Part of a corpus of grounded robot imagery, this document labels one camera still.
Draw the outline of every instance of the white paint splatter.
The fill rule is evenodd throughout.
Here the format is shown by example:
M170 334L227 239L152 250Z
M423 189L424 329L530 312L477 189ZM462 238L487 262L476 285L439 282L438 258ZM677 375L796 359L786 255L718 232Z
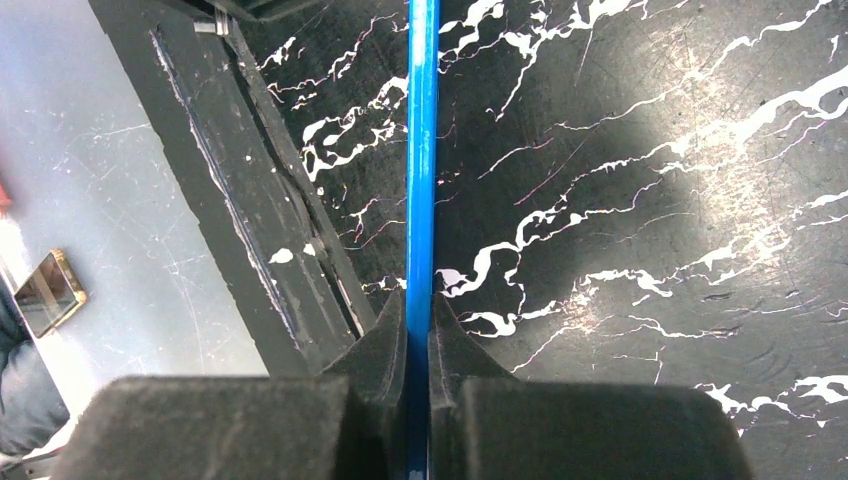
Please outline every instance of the white paint splatter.
M662 285L663 282L655 279L650 273L644 270L604 270L598 273L590 273L586 275L585 280L583 282L583 286L589 285L592 280L600 280L602 282L609 282L611 280L616 280L619 278L626 278L628 280L636 280L636 285L639 286L642 290L648 290L654 292L661 297L670 297L672 293L666 290L660 290L657 285Z
M348 70L351 69L351 67L353 66L353 63L356 61L356 58L359 55L360 48L362 47L362 45L364 44L366 39L368 39L368 37L374 32L374 25L377 22L391 20L392 18L394 18L397 15L398 15L397 13L393 13L392 15L389 15L389 16L386 16L386 17L373 17L371 19L369 28L365 31L362 31L359 34L359 36L357 37L356 42L354 43L353 47L350 50L345 51L338 58L334 59L330 63L330 67L327 69L327 72L322 77L307 78L305 80L298 82L296 85L290 85L290 86L280 86L278 84L278 82L272 82L271 84L268 85L268 91L280 103L285 103L285 101L283 99L281 99L280 95L279 95L283 92L305 92L305 94L300 94L298 96L297 102L292 107L292 110L297 110L300 107L303 107L304 105L307 104L307 101L309 99L315 98L317 96L317 92L315 91L315 89L317 89L317 87L319 85L321 85L322 83L324 83L326 81L335 82L338 79L342 78L344 76L345 72L347 72ZM276 56L272 55L272 57L269 58L269 60L279 59L280 61L278 63L281 63L282 61L288 60L289 48L291 47L291 45L293 43L294 43L294 38L290 38L289 41L286 42L286 44L284 44L282 47L280 47L280 49L277 50L277 52L275 52ZM298 50L297 58L300 58L300 54L301 54L302 51L303 51L303 48Z
M401 77L392 77L380 87L377 96L368 102L365 107L355 106L350 108L347 113L340 117L327 117L318 120L303 130L303 143L301 149L301 157L303 165L306 167L306 173L309 180L314 182L318 178L318 173L322 170L330 170L335 167L347 165L353 161L362 152L376 148L384 142L390 140L397 132L406 132L406 126L398 124L391 119L391 114L403 103L408 95L408 79ZM369 143L357 142L351 152L346 156L338 152L327 150L323 154L319 154L318 148L313 143L315 135L323 130L334 126L338 130L325 137L323 146L333 146L347 132L356 125L356 121L371 111L388 112L388 117L383 121L382 125L376 128L371 128L373 140Z
M795 102L809 109L810 112L804 112L803 114L806 118L833 120L841 117L848 111L848 99L843 100L833 112L828 112L821 108L821 99L826 94L842 87L848 87L848 65L842 70L819 80L805 90L789 92L766 102L753 115L742 122L715 122L713 129L727 127L738 143L744 143L764 125L773 123L777 118L778 110L789 102Z
M820 226L823 226L823 225L830 225L830 224L833 224L833 223L839 223L842 220L845 220L846 218L848 218L848 214L842 215L841 217L834 217L833 215L829 215L829 220L822 220L820 222L812 222L809 225L800 225L797 228L797 230L800 231L800 230L804 230L807 227L820 227Z
M269 263L289 263L294 259L294 254L291 253L291 250L287 248L281 248L277 251L273 256L271 256L271 260Z
M483 320L488 321L489 323L492 324L493 327L495 327L495 333L482 333L482 332L472 332L472 333L480 335L481 337L489 337L489 338L509 336L509 335L512 335L513 333L515 333L515 316L514 315L510 315L510 316L508 316L507 319L504 319L504 317L502 315L498 315L497 313L494 313L494 312L476 312L476 313L471 314L471 316L469 316L468 318L463 319L462 323L473 322L474 320L481 319L481 318Z
M845 190L844 192L838 193L836 195L822 195L819 198L808 203L806 206L807 208L819 208L827 205L828 203L838 202L839 200L842 200L846 197L848 197L848 190Z
M630 305L632 305L634 307L638 307L639 305L642 304L642 302L644 302L645 300L647 300L649 298L651 298L650 295L647 295L647 294L643 295L642 298L640 298L639 300L636 300L635 302L631 303Z
M733 242L735 241L736 239L734 238L733 241L730 242L730 245L726 245L724 247L713 250L712 252L701 257L700 260L695 263L703 263L707 266L707 270L712 272L713 262L718 260L732 260L736 258L736 254L733 253Z
M718 388L715 384L712 383L698 384L695 385L695 388L706 393L707 395L718 401L721 404L721 408L724 413L729 415L731 418L735 417L741 411L756 412L765 405L772 405L792 415L795 418L815 419L815 414L811 415L806 412L792 411L787 401L791 397L819 397L823 399L828 405L832 405L848 400L848 396L843 395L837 392L836 390L830 388L830 385L834 384L842 385L843 388L848 387L848 375L830 375L827 377L802 378L800 380L796 380L795 385L793 385L792 388L778 393L774 398L767 396L758 396L751 400L750 405L745 402L734 400L728 395L728 392L731 388L731 384L729 383L721 388ZM797 395L798 389L802 389L805 387L813 388L805 393L802 393L801 395ZM820 428L824 428L824 424L827 423L827 420L818 423Z
M473 269L477 273L474 280L469 280L466 275L450 268L436 270L436 273L442 276L444 282L445 291L442 294L448 298L454 298L480 288L480 285L486 281L489 275L489 269L492 268L492 253L499 250L519 251L518 247L507 242L481 249L474 257Z
M598 122L596 122L592 125L586 125L586 126L582 126L582 127L570 127L566 123L560 123L558 125L563 127L563 128L566 128L568 130L589 130L589 129L593 129L593 128L597 127L598 125L600 125L601 123L604 123L606 121L620 119L620 118L622 118L626 115L629 115L633 110L635 110L638 107L650 105L650 104L665 100L666 97L669 94L671 94L672 92L679 91L683 88L688 88L688 86L690 86L692 82L700 82L700 81L703 81L703 80L709 78L710 76L712 76L712 74L715 73L715 71L728 58L730 53L733 52L734 50L736 50L737 48L742 47L742 46L746 46L748 48L753 48L754 45L756 45L757 43L762 41L766 32L769 32L769 31L790 32L790 31L798 30L799 28L801 28L802 26L804 26L806 24L807 20L809 20L810 17L813 14L815 14L823 6L825 6L825 5L827 5L831 2L832 2L832 0L819 0L819 2L817 3L817 5L814 8L812 8L812 9L810 9L806 12L803 20L790 21L790 22L786 22L786 23L782 23L782 24L766 26L765 28L760 30L760 33L757 36L757 38L755 38L753 40L751 40L747 36L742 36L742 37L734 39L724 48L724 50L722 51L722 54L713 63L713 65L711 67L709 67L707 69L702 69L700 67L693 68L691 71L687 72L676 85L673 85L669 89L661 92L660 94L658 94L657 96L655 96L651 99L642 100L640 102L633 104L624 113L621 113L621 114L618 114L618 115L606 116L606 117L602 118L601 120L599 120ZM639 6L639 5L644 6L646 3L647 3L647 0L645 2L642 2L642 3L637 3L637 4L634 4L634 5L631 5L629 8L633 8L633 7L636 7L636 6ZM689 134L689 135L681 138L680 140L683 140L684 138L691 138L692 136L693 136L693 134ZM675 151L675 153L678 153L679 155L683 156L683 153L684 153L683 151L676 151L676 150L673 150L673 151Z
M389 280L394 280L395 284L391 285L391 286L388 285ZM386 291L386 292L390 292L390 291L393 291L397 288L401 288L403 290L406 290L406 279L399 278L399 277L391 277L389 275L386 275L379 282L363 283L362 284L362 291L365 292L366 295L370 295L371 293L374 293L377 290L383 290L383 291Z
M833 44L833 50L830 51L830 59L827 63L833 63L833 56L836 55L836 49L839 48L839 35L831 38L830 43Z
M580 13L580 9L578 3L574 3L574 12L569 17L569 22L565 26L557 26L554 28L547 28L547 20L549 13L543 11L541 7L539 10L531 14L531 20L533 20L533 25L531 26L532 33L519 33L519 32L505 32L502 33L500 38L506 41L507 44L512 45L518 49L518 52L521 54L522 58L528 60L527 63L521 68L521 71L518 74L518 79L513 86L510 94L505 101L505 103L501 106L498 112L495 112L493 109L487 109L487 111L495 114L495 121L503 118L506 113L507 107L512 103L512 100L515 98L516 93L521 88L521 84L524 80L524 74L536 64L538 60L538 52L539 47L544 42L549 40L553 40L554 38L568 38L571 34L576 30L591 30L594 28L595 23L604 16L613 16L619 13L622 13L630 8L641 6L647 2L647 0L642 0L641 2L635 3L631 5L632 0L593 0L591 4L589 4L587 9L587 18L584 19L582 14Z
M282 65L283 62L289 59L289 48L294 45L295 40L297 40L297 37L291 37L286 40L286 43L284 43L280 48L278 48L276 51L274 51L274 53L272 53L268 58L266 58L264 62L262 62L262 65L259 67L259 70L262 70L263 68L267 67L268 63L270 62L274 62L277 65Z
M491 16L492 18L501 18L503 16L504 6L502 0L477 0L466 11L464 20L453 20L442 25L439 29L439 34L447 33L455 27L462 25L465 28L471 28L474 31L462 36L455 48L439 52L441 59L448 53L453 53L455 57L459 57L459 53L468 45L476 43L480 40L480 22L484 18Z

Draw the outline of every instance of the gray floor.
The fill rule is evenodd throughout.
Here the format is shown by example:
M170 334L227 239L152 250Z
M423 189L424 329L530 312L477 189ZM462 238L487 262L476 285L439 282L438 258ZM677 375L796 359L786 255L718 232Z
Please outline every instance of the gray floor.
M70 409L130 374L265 375L86 0L0 4L0 222L12 286L55 247L89 303L39 350Z

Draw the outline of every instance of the metal screw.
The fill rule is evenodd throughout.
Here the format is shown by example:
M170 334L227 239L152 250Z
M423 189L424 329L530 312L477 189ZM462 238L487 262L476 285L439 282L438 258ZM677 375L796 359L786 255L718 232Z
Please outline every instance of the metal screw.
M215 20L195 20L194 31L196 33L214 33L219 37L226 37L230 34L230 17L227 12L216 8Z

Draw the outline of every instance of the blue pipe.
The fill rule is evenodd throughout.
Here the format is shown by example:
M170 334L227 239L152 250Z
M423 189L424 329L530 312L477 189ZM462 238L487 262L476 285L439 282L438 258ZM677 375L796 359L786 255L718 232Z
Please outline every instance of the blue pipe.
M427 478L430 398L427 335L433 294L439 0L409 1L406 329L407 473Z

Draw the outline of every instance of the red object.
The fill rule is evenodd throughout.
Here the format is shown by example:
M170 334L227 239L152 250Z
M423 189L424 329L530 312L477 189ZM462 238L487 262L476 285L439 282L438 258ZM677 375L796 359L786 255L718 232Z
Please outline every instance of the red object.
M0 184L0 217L6 215L6 210L12 205L12 199L6 194L6 189L3 184Z

